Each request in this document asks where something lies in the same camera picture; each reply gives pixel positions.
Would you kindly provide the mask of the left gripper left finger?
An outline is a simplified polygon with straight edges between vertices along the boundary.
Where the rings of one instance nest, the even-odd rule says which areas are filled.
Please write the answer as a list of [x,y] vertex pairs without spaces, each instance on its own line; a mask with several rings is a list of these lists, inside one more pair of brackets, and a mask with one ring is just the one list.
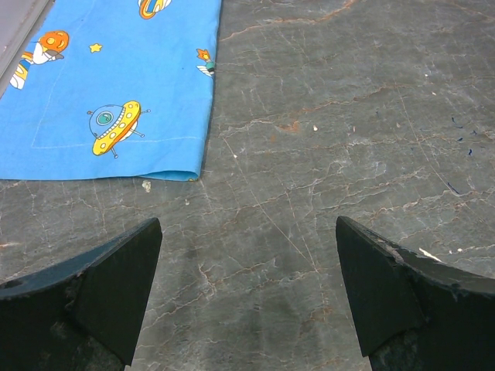
[[151,218],[98,247],[1,285],[3,370],[131,365],[162,242]]

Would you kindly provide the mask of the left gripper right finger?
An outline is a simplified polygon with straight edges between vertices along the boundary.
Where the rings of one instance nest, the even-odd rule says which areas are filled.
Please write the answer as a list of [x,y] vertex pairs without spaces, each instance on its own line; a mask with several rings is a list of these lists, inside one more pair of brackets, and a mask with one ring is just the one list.
[[360,351],[374,370],[492,370],[494,280],[346,216],[336,242]]

